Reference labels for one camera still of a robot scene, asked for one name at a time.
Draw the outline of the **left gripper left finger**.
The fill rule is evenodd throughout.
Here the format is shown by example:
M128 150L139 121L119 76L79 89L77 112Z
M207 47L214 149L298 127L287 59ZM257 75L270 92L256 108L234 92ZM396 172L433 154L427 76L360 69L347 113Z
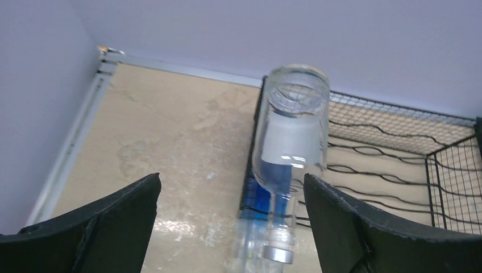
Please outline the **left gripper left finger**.
M1 236L2 272L140 272L157 215L158 173Z

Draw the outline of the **clear bottle white cap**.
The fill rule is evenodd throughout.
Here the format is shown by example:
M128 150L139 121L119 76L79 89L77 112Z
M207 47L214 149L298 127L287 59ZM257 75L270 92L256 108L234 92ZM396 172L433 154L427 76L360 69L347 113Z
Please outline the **clear bottle white cap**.
M264 81L251 156L253 175L270 194L264 259L293 262L304 176L326 166L329 99L328 77L308 65L282 65Z

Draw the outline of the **blue square glass bottle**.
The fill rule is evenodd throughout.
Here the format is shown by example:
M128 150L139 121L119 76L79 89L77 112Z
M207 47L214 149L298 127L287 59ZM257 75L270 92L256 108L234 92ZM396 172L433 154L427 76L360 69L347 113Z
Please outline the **blue square glass bottle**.
M271 195L253 175L244 178L231 272L282 272L293 263L302 186L291 179L282 193Z

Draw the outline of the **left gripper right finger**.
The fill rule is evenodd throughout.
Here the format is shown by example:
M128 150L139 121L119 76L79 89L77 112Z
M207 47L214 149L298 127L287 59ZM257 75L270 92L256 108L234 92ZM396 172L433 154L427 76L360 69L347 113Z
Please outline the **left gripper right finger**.
M404 219L309 173L304 197L323 272L481 271L480 235Z

